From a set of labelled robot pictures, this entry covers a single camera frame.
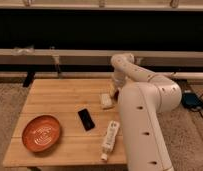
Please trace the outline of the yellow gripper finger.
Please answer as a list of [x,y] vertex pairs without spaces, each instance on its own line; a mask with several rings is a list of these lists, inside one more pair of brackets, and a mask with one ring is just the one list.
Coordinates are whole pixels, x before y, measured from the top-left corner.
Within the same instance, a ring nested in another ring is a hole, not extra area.
[[109,94],[111,97],[114,97],[117,92],[117,87],[114,84],[109,85]]

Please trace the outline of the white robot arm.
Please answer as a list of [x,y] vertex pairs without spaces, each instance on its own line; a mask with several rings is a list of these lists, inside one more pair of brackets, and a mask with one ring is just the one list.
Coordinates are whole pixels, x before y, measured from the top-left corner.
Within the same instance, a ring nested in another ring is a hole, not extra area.
[[157,114],[180,104],[180,86],[135,65],[130,53],[113,55],[111,65],[128,171],[174,171]]

